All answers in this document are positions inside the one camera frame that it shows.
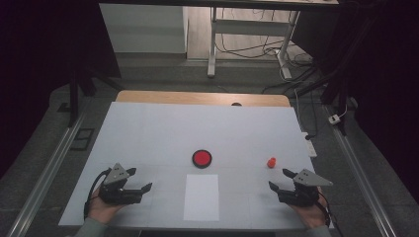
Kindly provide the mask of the metal floor rail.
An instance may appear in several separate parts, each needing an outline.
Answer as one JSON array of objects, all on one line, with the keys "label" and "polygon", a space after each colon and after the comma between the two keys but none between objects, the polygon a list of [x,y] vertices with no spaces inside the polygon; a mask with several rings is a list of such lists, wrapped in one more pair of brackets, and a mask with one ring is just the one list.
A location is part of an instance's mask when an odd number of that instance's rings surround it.
[{"label": "metal floor rail", "polygon": [[64,131],[6,237],[26,236],[86,115],[83,109],[74,124]]},{"label": "metal floor rail", "polygon": [[397,232],[387,214],[380,198],[378,197],[373,185],[364,169],[359,153],[356,151],[355,143],[351,141],[348,134],[344,135],[337,124],[329,121],[331,117],[327,106],[321,107],[326,114],[326,124],[331,128],[335,139],[344,155],[345,161],[361,191],[364,202],[372,216],[381,237],[397,237]]}]

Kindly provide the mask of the white desk frame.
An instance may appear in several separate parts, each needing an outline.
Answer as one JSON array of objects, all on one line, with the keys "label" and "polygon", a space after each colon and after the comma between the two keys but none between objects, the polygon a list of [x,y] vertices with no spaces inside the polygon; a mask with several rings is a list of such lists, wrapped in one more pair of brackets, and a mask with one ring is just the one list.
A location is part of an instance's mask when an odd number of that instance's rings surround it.
[{"label": "white desk frame", "polygon": [[210,11],[210,45],[208,78],[215,75],[215,38],[220,34],[243,35],[243,36],[267,36],[283,37],[280,49],[276,50],[276,57],[280,64],[280,70],[285,79],[291,79],[292,75],[286,63],[286,53],[292,39],[294,27],[296,26],[299,11],[290,11],[290,18],[285,22],[263,22],[246,20],[224,20],[217,18],[217,8],[212,7]]}]

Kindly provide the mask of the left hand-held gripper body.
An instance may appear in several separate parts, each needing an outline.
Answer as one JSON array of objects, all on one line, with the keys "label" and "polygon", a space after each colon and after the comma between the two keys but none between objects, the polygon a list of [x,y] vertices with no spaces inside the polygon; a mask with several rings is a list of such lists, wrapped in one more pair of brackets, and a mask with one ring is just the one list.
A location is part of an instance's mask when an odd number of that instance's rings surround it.
[{"label": "left hand-held gripper body", "polygon": [[131,176],[126,169],[120,163],[116,163],[100,185],[99,197],[108,204],[140,203],[143,195],[138,196],[134,193],[135,190],[125,189],[129,177]]}]

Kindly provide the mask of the white power strip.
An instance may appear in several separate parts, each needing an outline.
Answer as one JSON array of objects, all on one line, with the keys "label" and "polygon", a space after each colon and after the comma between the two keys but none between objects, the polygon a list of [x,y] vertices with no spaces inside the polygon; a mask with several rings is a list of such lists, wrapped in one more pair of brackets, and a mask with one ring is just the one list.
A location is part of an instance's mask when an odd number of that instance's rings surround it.
[{"label": "white power strip", "polygon": [[311,140],[310,140],[310,137],[309,137],[308,133],[307,133],[307,132],[303,132],[303,133],[302,133],[302,137],[303,137],[303,139],[304,139],[304,140],[305,140],[305,142],[306,142],[306,147],[307,147],[308,156],[309,156],[310,158],[315,158],[315,157],[317,156],[317,153],[316,153],[316,151],[315,151],[315,148],[314,148],[314,146],[313,146],[313,143],[312,143],[312,142],[311,142]]}]

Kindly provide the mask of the round black red ink pad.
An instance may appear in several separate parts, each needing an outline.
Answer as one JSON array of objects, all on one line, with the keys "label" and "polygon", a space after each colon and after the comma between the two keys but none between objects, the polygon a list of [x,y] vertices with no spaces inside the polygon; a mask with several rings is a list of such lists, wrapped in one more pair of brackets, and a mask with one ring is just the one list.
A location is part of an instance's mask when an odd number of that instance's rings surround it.
[{"label": "round black red ink pad", "polygon": [[211,164],[211,161],[211,154],[204,149],[197,150],[192,156],[193,164],[199,169],[204,169],[208,167]]}]

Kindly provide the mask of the black metal stand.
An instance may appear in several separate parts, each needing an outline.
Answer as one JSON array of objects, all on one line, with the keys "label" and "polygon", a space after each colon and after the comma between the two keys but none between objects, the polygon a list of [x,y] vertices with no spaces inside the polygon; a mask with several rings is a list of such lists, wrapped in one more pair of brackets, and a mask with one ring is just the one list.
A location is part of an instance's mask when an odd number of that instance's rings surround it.
[{"label": "black metal stand", "polygon": [[113,78],[93,67],[84,67],[73,70],[70,73],[69,79],[69,103],[64,108],[66,112],[69,112],[68,127],[73,127],[81,116],[79,92],[82,92],[86,97],[93,97],[97,93],[97,88],[94,85],[93,79],[100,80],[118,92],[124,89],[124,87],[117,83]]},{"label": "black metal stand", "polygon": [[340,120],[335,123],[335,126],[343,135],[346,135],[345,114],[347,112],[350,66],[387,0],[339,1],[340,14],[351,15],[351,18],[348,18],[347,25],[340,24],[338,26],[339,30],[345,31],[345,37],[342,40],[335,39],[334,42],[338,43],[336,49],[319,62],[320,65],[329,63],[330,71],[323,74],[313,84],[297,91],[294,97],[303,96],[325,85],[326,89],[320,96],[320,101],[323,105],[330,105],[335,98],[338,98],[338,117]]}]

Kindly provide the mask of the white paper sheet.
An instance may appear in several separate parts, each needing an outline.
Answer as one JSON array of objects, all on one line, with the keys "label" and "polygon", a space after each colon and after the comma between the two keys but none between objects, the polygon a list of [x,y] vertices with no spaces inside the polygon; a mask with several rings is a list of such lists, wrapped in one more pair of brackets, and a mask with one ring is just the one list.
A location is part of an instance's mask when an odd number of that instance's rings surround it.
[{"label": "white paper sheet", "polygon": [[184,219],[219,221],[218,175],[187,175]]}]

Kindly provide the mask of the white panel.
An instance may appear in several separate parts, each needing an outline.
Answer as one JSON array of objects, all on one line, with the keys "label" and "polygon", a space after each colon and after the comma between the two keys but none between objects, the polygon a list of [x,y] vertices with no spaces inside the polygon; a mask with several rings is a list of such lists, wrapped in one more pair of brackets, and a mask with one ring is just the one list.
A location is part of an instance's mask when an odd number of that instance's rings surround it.
[{"label": "white panel", "polygon": [[187,52],[187,7],[101,3],[100,9],[115,52]]}]

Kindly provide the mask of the white table mat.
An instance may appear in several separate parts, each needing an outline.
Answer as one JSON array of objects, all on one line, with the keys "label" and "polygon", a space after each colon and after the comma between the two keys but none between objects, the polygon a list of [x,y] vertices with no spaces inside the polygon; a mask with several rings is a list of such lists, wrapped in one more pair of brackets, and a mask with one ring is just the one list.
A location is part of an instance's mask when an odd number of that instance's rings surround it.
[{"label": "white table mat", "polygon": [[[212,156],[204,169],[192,162],[201,149]],[[267,167],[271,157],[277,159],[273,169]],[[268,184],[290,190],[293,182],[283,170],[312,167],[292,108],[112,103],[60,225],[82,224],[94,179],[116,163],[136,168],[128,188],[149,183],[152,188],[141,203],[117,214],[115,226],[254,231],[303,226]],[[188,174],[218,175],[219,221],[184,219]]]}]

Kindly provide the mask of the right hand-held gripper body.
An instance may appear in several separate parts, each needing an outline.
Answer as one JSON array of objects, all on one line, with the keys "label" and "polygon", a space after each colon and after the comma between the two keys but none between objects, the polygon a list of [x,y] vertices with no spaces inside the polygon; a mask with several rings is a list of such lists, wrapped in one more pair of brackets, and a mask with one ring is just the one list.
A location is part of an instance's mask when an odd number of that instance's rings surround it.
[{"label": "right hand-held gripper body", "polygon": [[279,189],[278,198],[280,202],[300,207],[312,206],[318,201],[318,187],[333,185],[331,181],[307,169],[296,173],[292,180],[294,189],[292,191]]}]

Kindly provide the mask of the person's left hand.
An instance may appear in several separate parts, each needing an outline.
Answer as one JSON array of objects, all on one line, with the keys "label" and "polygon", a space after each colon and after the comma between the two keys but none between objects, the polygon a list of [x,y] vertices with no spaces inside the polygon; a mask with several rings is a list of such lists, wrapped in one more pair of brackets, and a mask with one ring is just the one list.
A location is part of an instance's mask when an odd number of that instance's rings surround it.
[{"label": "person's left hand", "polygon": [[124,206],[105,203],[99,197],[99,190],[97,188],[88,199],[87,216],[100,223],[108,224]]}]

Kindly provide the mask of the black curtain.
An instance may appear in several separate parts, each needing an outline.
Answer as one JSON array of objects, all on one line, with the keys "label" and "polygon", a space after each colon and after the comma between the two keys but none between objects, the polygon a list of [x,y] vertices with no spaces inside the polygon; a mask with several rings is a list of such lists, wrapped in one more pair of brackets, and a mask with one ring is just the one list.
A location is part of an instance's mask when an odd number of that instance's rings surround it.
[{"label": "black curtain", "polygon": [[[320,65],[342,40],[351,15],[303,11],[293,42]],[[419,0],[387,0],[350,66],[355,119],[419,203]]]},{"label": "black curtain", "polygon": [[101,0],[0,0],[0,178],[42,120],[51,92],[76,78],[119,77]]}]

